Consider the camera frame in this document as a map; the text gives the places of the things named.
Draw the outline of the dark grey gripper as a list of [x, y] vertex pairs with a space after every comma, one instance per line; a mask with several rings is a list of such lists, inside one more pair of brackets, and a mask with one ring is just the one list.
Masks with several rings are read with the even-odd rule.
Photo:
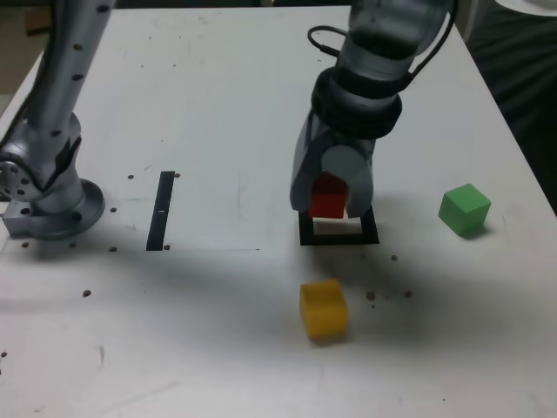
[[376, 139], [346, 136], [317, 115], [307, 117], [295, 147], [290, 187], [292, 209], [310, 207], [312, 185], [319, 169], [341, 179], [348, 188], [346, 213], [362, 217], [372, 204], [372, 155]]

